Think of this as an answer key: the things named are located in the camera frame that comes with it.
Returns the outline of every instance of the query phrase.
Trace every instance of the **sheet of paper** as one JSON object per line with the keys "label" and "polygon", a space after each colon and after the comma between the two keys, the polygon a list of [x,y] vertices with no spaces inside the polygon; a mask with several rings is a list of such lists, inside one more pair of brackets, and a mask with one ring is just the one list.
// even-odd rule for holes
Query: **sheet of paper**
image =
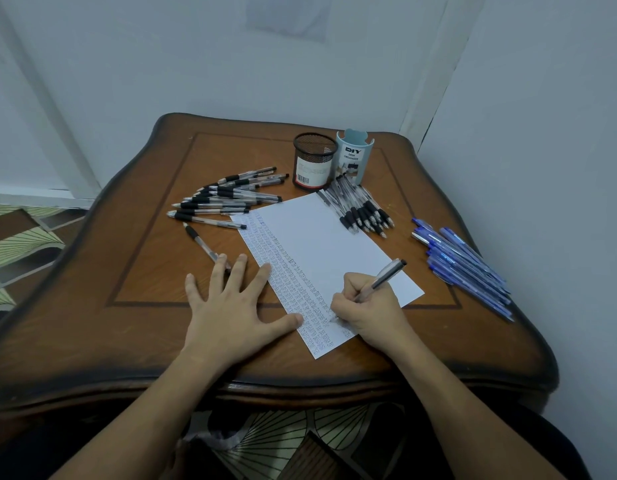
{"label": "sheet of paper", "polygon": [[[355,336],[344,322],[331,322],[334,293],[342,291],[345,273],[376,275],[393,258],[360,231],[352,235],[315,194],[232,216],[247,225],[239,233],[257,264],[271,263],[269,282],[287,313],[301,313],[298,329],[318,358]],[[400,306],[424,294],[405,273],[391,280]]]}

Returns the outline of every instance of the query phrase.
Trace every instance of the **left hand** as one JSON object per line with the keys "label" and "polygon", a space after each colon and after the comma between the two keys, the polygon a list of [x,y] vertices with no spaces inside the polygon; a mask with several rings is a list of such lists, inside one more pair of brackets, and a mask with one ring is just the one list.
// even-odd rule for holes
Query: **left hand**
{"label": "left hand", "polygon": [[219,256],[210,275],[207,301],[200,297],[192,274],[186,276],[184,284],[192,319],[182,353],[196,360],[210,360],[221,368],[219,372],[297,329],[303,322],[299,314],[285,315],[272,323],[260,321],[257,298],[271,274],[271,265],[262,266],[253,281],[240,292],[246,259],[246,255],[240,254],[224,286],[226,255]]}

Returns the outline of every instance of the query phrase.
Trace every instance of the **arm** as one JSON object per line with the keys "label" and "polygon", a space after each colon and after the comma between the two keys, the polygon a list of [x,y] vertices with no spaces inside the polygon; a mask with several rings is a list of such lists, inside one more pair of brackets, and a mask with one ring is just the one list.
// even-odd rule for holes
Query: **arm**
{"label": "arm", "polygon": [[273,323],[259,321],[257,298],[271,273],[265,264],[249,286],[240,287],[246,268],[241,255],[224,286],[221,255],[204,301],[192,274],[185,290],[192,309],[184,348],[144,394],[60,468],[53,479],[109,480],[156,478],[201,396],[232,364],[295,330],[301,315]]}
{"label": "arm", "polygon": [[458,479],[563,479],[524,439],[482,403],[417,337],[385,283],[365,303],[352,299],[373,280],[345,275],[332,310],[400,368],[431,419]]}

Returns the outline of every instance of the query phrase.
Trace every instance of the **hand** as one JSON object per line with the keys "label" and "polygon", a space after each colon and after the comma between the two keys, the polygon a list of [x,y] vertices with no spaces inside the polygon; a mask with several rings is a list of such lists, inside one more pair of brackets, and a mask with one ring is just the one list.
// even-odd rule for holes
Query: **hand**
{"label": "hand", "polygon": [[331,310],[353,325],[362,339],[390,357],[412,346],[419,338],[413,331],[388,283],[380,285],[364,303],[353,299],[374,276],[360,273],[345,274],[345,288],[333,295]]}
{"label": "hand", "polygon": [[262,266],[253,281],[240,292],[246,255],[240,254],[224,286],[226,255],[221,254],[213,267],[208,285],[208,300],[200,297],[195,277],[186,276],[185,290],[192,309],[183,353],[217,363],[220,372],[253,355],[269,342],[295,330],[302,324],[299,314],[285,315],[272,323],[257,317],[257,298],[271,274],[271,265]]}

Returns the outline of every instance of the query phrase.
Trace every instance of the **forearm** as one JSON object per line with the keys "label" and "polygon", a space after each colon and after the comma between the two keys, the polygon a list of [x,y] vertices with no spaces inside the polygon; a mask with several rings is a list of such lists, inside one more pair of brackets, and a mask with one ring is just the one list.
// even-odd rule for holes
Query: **forearm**
{"label": "forearm", "polygon": [[53,479],[145,479],[159,475],[177,437],[221,370],[180,354],[151,387]]}
{"label": "forearm", "polygon": [[392,358],[424,405],[456,478],[563,478],[415,334]]}

